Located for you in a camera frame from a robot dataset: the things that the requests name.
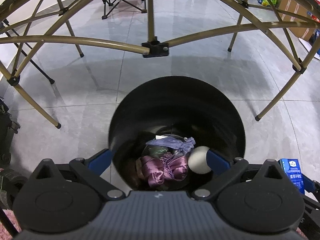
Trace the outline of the folding camping table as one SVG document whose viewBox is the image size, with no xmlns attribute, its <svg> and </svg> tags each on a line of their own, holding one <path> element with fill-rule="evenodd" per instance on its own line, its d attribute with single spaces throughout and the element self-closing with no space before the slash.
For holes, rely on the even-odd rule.
<svg viewBox="0 0 320 240">
<path fill-rule="evenodd" d="M 111 48 L 45 43 L 32 60 L 52 76 L 56 85 L 29 63 L 21 74 L 21 86 L 62 125 L 80 127 L 85 108 L 115 108 L 135 87 L 160 76 L 185 75 L 211 83 L 232 101 L 251 104 L 260 112 L 294 74 L 292 62 L 258 29 L 240 31 L 232 52 L 227 47 L 239 14 L 220 0 L 153 0 L 155 36 L 169 42 L 169 55 L 143 58 L 140 53 Z M 93 0 L 74 14 L 70 24 L 76 37 L 128 43 L 141 47 L 148 39 L 148 17 L 120 3 L 102 20 L 101 0 Z M 212 29 L 223 34 L 176 44 L 182 36 Z M 312 60 L 300 81 L 281 98 L 295 128 L 319 125 L 319 61 Z"/>
</svg>

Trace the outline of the pink fluffy sleeve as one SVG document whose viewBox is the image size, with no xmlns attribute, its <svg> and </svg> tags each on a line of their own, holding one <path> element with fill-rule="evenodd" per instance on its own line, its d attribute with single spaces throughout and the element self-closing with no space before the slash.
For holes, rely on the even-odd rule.
<svg viewBox="0 0 320 240">
<path fill-rule="evenodd" d="M 1 209 L 1 240 L 13 239 L 21 228 L 12 210 Z"/>
</svg>

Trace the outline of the pink satin bonnet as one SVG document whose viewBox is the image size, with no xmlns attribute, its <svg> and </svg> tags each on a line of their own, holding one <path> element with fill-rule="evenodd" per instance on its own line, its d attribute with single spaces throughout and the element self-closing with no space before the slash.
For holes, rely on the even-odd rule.
<svg viewBox="0 0 320 240">
<path fill-rule="evenodd" d="M 183 181 L 188 175 L 188 158 L 167 152 L 157 157 L 145 155 L 136 161 L 138 178 L 146 180 L 149 187 L 158 187 L 167 181 Z"/>
</svg>

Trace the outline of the black round trash bin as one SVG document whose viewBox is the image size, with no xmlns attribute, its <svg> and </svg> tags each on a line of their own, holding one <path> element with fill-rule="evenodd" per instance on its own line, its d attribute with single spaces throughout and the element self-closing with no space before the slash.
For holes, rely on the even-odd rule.
<svg viewBox="0 0 320 240">
<path fill-rule="evenodd" d="M 232 102 L 214 86 L 186 76 L 150 80 L 131 91 L 117 107 L 108 132 L 113 165 L 133 190 L 148 191 L 136 161 L 158 135 L 194 138 L 226 161 L 243 157 L 245 130 Z"/>
</svg>

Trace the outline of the blue tissue pack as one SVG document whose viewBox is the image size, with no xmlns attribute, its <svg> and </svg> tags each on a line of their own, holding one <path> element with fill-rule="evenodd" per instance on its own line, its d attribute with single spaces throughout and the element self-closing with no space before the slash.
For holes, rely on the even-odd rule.
<svg viewBox="0 0 320 240">
<path fill-rule="evenodd" d="M 284 170 L 286 175 L 289 177 L 291 182 L 299 190 L 299 192 L 301 194 L 304 194 L 305 189 L 304 189 L 303 174 L 302 174 L 298 159 L 281 158 L 278 162 L 280 163 L 282 169 Z"/>
</svg>

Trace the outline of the cream foam ball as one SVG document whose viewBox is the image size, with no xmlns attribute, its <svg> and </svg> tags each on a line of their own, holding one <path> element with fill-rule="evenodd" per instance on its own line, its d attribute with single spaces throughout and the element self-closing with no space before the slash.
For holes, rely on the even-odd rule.
<svg viewBox="0 0 320 240">
<path fill-rule="evenodd" d="M 207 164 L 208 151 L 209 148 L 207 146 L 199 146 L 190 152 L 188 166 L 191 171 L 196 174 L 207 174 L 211 171 Z"/>
</svg>

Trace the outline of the purple fabric pouch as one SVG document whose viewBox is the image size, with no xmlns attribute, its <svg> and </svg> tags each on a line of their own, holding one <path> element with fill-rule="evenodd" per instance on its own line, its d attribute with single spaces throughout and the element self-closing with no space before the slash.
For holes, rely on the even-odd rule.
<svg viewBox="0 0 320 240">
<path fill-rule="evenodd" d="M 193 137 L 183 140 L 176 139 L 174 137 L 164 137 L 161 139 L 153 139 L 146 142 L 146 145 L 172 148 L 173 150 L 176 150 L 183 155 L 186 155 L 192 149 L 194 149 L 195 144 L 196 142 Z"/>
</svg>

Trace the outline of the black suitcase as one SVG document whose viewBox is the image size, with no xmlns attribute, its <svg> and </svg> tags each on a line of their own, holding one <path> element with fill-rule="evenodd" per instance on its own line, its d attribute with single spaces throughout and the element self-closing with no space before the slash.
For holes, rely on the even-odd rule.
<svg viewBox="0 0 320 240">
<path fill-rule="evenodd" d="M 9 168 L 10 145 L 13 134 L 17 134 L 18 129 L 20 125 L 11 119 L 9 108 L 1 98 L 1 206 L 9 210 L 27 181 L 25 176 Z"/>
</svg>

